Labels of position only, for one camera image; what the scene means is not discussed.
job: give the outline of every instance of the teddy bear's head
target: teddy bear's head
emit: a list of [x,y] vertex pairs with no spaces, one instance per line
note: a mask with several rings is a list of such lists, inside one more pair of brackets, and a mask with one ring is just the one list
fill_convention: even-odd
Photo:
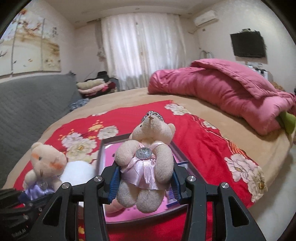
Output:
[[149,115],[133,130],[129,139],[139,142],[143,139],[153,139],[168,145],[172,141],[175,131],[174,124],[166,124],[157,116]]
[[31,147],[31,163],[38,178],[59,176],[64,172],[67,158],[50,145],[36,142]]

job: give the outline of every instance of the black tv screen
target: black tv screen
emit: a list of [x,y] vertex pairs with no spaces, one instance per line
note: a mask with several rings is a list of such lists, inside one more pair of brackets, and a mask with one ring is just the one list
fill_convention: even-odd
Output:
[[231,34],[233,52],[238,57],[264,58],[265,44],[260,32]]

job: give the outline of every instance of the floor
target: floor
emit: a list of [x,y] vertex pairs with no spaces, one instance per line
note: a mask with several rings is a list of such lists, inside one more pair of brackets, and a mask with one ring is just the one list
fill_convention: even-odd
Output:
[[266,241],[277,241],[296,212],[296,145],[268,192],[250,208]]

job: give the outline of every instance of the orange cheek patch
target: orange cheek patch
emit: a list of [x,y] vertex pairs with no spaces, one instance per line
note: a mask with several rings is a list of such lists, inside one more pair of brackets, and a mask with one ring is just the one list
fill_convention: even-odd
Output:
[[35,159],[39,159],[39,155],[38,154],[36,154],[36,153],[32,153],[32,155],[31,155],[32,157],[34,157]]
[[56,170],[61,170],[61,169],[64,168],[64,165],[62,165],[62,164],[60,164],[60,163],[55,163],[55,162],[51,162],[51,163],[49,164],[49,166],[50,166],[51,168],[56,169]]

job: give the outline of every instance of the red floral blanket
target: red floral blanket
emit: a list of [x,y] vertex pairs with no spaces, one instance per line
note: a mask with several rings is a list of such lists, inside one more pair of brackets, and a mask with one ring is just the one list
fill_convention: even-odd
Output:
[[[66,154],[69,160],[92,162],[102,139],[131,133],[150,110],[160,113],[166,123],[176,127],[174,143],[194,164],[204,180],[213,185],[227,182],[250,207],[266,190],[261,168],[244,151],[221,136],[220,131],[207,121],[191,115],[184,107],[172,101],[161,101],[140,106],[119,108],[77,119],[57,129],[45,142]],[[22,189],[25,174],[32,169],[28,163],[15,182]],[[158,223],[111,230],[111,241],[177,241],[181,240],[186,212]],[[207,206],[207,241],[212,235],[212,205]],[[79,238],[84,240],[83,221]]]

